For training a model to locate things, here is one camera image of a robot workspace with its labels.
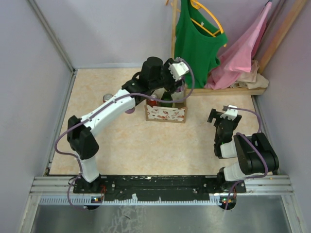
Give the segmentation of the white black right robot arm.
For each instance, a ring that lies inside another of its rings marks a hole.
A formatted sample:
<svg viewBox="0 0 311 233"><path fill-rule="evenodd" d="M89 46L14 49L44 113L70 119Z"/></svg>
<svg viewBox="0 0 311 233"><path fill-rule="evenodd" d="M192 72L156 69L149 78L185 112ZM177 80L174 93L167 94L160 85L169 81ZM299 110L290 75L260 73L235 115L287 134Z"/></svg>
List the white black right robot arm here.
<svg viewBox="0 0 311 233"><path fill-rule="evenodd" d="M234 133L242 116L240 109L229 105L222 112L211 109L207 122L213 120L215 130L214 154L219 159L236 158L230 166L223 167L217 174L217 182L223 191L234 191L238 182L249 178L261 178L279 169L279 159L266 135L261 132L261 118L257 116L259 129L256 133L246 136Z"/></svg>

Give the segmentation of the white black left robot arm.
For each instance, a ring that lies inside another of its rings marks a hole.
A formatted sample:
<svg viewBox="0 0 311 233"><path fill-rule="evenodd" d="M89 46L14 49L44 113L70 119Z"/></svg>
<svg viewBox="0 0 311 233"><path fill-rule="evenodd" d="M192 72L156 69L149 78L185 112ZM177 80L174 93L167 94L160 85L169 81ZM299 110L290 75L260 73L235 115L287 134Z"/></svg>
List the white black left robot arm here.
<svg viewBox="0 0 311 233"><path fill-rule="evenodd" d="M156 90L164 88L170 94L182 85L182 78L189 68L181 59L163 62L158 57L149 57L141 71L135 73L121 89L100 107L80 118L68 120L67 141L78 157L82 178L93 183L99 178L95 155L99 150L96 136L113 120L135 108Z"/></svg>

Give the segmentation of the purple can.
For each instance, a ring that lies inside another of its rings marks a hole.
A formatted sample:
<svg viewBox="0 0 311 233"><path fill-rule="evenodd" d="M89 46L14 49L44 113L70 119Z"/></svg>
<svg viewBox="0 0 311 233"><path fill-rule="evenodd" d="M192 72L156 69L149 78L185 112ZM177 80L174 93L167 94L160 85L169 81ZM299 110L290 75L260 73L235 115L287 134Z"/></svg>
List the purple can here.
<svg viewBox="0 0 311 233"><path fill-rule="evenodd" d="M128 110L126 110L125 112L126 112L127 114L132 114L134 111L135 111L135 107L133 107L133 108L131 108L131 109L128 109Z"/></svg>
<svg viewBox="0 0 311 233"><path fill-rule="evenodd" d="M176 90L175 92L176 92L176 93L180 93L180 92L184 92L184 90L185 90L185 85L182 84L181 86L179 86L179 87L177 88L177 90Z"/></svg>

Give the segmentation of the green glass bottle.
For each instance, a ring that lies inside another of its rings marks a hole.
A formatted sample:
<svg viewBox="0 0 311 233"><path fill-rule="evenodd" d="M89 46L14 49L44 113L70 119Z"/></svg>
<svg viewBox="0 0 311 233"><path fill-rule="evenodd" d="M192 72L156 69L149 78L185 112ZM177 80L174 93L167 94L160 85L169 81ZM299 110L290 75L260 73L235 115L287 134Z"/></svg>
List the green glass bottle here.
<svg viewBox="0 0 311 233"><path fill-rule="evenodd" d="M172 98L172 95L168 92L168 91L164 91L162 97L161 97L161 100L163 101L172 101L173 98ZM161 107L167 107L167 108L172 108L173 107L173 103L168 103L168 102L161 102L160 103L160 106Z"/></svg>

